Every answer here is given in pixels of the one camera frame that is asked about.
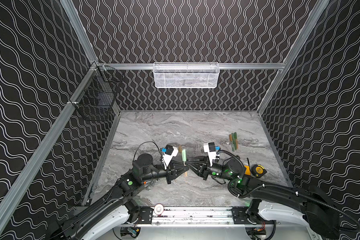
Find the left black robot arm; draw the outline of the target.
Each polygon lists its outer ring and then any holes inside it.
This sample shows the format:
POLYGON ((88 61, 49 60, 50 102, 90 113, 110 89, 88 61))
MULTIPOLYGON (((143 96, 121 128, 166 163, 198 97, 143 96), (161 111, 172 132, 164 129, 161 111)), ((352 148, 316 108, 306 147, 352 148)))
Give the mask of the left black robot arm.
POLYGON ((79 214, 61 223, 52 224, 46 233, 47 240, 83 240, 85 235, 120 206, 135 221, 140 207, 133 197, 146 188, 146 182, 166 179, 167 184, 187 172, 189 167, 181 162, 170 161, 169 166, 153 164, 150 154, 141 154, 133 161, 133 167, 121 175, 114 186, 100 199, 79 214))

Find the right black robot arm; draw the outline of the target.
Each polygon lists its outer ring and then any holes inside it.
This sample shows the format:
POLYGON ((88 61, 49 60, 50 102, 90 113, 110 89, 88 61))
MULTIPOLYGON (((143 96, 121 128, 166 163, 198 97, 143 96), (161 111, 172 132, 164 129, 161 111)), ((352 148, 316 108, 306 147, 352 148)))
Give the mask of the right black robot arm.
POLYGON ((273 221, 266 215, 265 204, 275 203, 301 213, 301 219, 311 230, 328 239, 338 239, 342 232, 360 233, 360 222, 338 209, 332 199, 320 188, 309 190, 290 188, 268 183, 246 174, 247 167, 238 156, 230 157, 222 164, 211 162, 208 157, 196 157, 186 161, 186 166, 199 177, 226 180, 228 191, 236 198, 253 198, 256 218, 273 221))

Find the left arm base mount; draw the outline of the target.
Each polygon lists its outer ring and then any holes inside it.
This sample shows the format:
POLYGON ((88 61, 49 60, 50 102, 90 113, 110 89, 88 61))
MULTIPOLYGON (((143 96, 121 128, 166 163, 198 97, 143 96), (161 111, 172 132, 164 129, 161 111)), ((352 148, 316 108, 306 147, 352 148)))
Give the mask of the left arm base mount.
POLYGON ((152 223, 154 216, 154 209, 151 207, 140 207, 138 210, 131 214, 131 223, 134 225, 143 224, 149 225, 152 223))

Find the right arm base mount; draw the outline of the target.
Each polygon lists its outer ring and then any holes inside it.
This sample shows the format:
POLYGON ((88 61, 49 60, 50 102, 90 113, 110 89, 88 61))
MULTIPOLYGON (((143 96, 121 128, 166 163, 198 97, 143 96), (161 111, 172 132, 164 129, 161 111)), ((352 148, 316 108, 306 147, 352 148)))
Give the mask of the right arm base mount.
POLYGON ((232 218, 235 225, 257 225, 261 223, 258 211, 249 207, 232 208, 232 218))

